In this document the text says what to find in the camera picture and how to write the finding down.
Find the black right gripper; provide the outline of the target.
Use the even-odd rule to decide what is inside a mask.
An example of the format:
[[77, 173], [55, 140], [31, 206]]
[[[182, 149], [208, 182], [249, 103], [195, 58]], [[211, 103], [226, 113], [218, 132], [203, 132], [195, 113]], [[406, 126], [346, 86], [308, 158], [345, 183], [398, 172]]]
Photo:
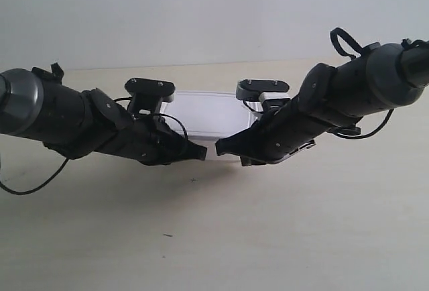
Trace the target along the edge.
[[360, 119], [330, 107], [330, 82], [338, 69], [319, 63], [306, 75], [299, 92], [281, 109], [265, 115], [256, 126], [215, 143], [217, 156], [231, 154], [243, 166], [276, 164], [333, 127], [351, 127]]

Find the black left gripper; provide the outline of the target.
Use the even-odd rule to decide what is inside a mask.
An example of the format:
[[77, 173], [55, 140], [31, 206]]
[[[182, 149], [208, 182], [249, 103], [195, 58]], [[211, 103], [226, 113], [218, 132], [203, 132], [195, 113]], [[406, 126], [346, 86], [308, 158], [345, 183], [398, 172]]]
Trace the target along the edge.
[[161, 103], [173, 94], [160, 89], [152, 93], [135, 91], [128, 111], [100, 89], [84, 91], [85, 116], [72, 138], [64, 143], [44, 142], [44, 146], [70, 160], [98, 152], [146, 166], [205, 161], [207, 147], [171, 130], [159, 114]]

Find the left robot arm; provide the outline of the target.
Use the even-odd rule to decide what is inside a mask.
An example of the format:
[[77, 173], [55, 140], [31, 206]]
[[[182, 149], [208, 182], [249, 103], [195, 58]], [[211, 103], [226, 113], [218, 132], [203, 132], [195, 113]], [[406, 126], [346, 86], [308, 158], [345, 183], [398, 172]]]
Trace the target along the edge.
[[204, 160], [207, 148], [175, 132], [160, 114], [174, 99], [174, 83], [132, 78], [123, 107], [101, 89], [82, 92], [52, 71], [14, 68], [1, 73], [1, 133], [40, 141], [71, 160], [92, 152], [137, 160], [146, 166]]

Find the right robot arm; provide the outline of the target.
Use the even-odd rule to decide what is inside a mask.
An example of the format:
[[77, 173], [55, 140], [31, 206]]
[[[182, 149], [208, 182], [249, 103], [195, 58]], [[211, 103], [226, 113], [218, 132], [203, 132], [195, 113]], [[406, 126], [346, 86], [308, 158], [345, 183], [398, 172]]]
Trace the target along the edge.
[[294, 97], [286, 83], [242, 80], [236, 98], [262, 110], [249, 128], [219, 139], [216, 153], [238, 156], [243, 166], [278, 164], [323, 133], [356, 135], [362, 118], [411, 105], [427, 86], [428, 43], [420, 40], [374, 43], [338, 67], [318, 63]]

